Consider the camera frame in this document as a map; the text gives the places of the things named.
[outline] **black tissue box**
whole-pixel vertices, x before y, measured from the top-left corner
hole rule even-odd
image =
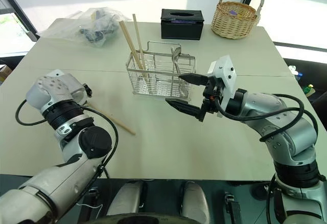
[[[162,9],[161,38],[200,40],[203,21],[200,10]]]

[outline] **wicker basket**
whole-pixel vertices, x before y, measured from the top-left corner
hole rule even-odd
[[[222,1],[219,0],[217,4],[211,24],[213,32],[231,39],[247,36],[253,26],[259,22],[260,11],[265,0],[261,0],[257,11],[247,4]]]

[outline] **clear plastic bag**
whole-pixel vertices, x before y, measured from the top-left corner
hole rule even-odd
[[[45,38],[66,39],[101,47],[119,28],[119,21],[128,20],[121,12],[109,8],[90,8],[58,20],[37,34]]]

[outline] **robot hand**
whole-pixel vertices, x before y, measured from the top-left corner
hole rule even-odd
[[[84,114],[80,105],[86,96],[91,96],[87,85],[60,70],[40,77],[28,91],[27,102],[55,130],[65,163],[4,194],[0,198],[0,223],[56,222],[101,174],[111,150],[111,137]]]
[[[327,221],[325,178],[318,171],[314,149],[318,126],[299,99],[289,95],[249,94],[243,89],[235,92],[236,73],[229,56],[212,62],[206,76],[179,77],[191,84],[204,85],[204,100],[199,108],[179,99],[166,99],[171,106],[201,122],[207,112],[218,113],[219,117],[224,115],[247,124],[262,136],[260,141],[266,143],[276,170],[272,183],[276,178],[275,214],[280,223],[295,214]],[[299,108],[287,108],[279,97],[297,101]],[[313,126],[302,118],[303,113],[311,118]]]

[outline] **wire utensil holder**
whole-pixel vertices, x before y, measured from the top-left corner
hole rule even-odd
[[[134,94],[175,97],[188,99],[191,85],[178,76],[183,73],[196,72],[196,60],[189,54],[180,54],[177,62],[179,72],[172,61],[172,53],[157,53],[150,51],[150,45],[169,44],[181,47],[179,43],[149,41],[148,48],[143,50],[145,69],[141,70],[133,55],[130,54],[126,67],[133,86]]]

